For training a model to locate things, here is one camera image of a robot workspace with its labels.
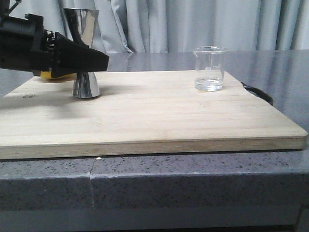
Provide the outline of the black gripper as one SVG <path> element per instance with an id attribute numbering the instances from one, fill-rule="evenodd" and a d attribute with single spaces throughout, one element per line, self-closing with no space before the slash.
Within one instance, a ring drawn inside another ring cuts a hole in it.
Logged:
<path id="1" fill-rule="evenodd" d="M 109 56 L 77 44 L 58 32 L 47 30 L 43 17 L 26 14 L 0 17 L 0 67 L 53 77 L 71 73 L 99 72 L 108 68 Z"/>

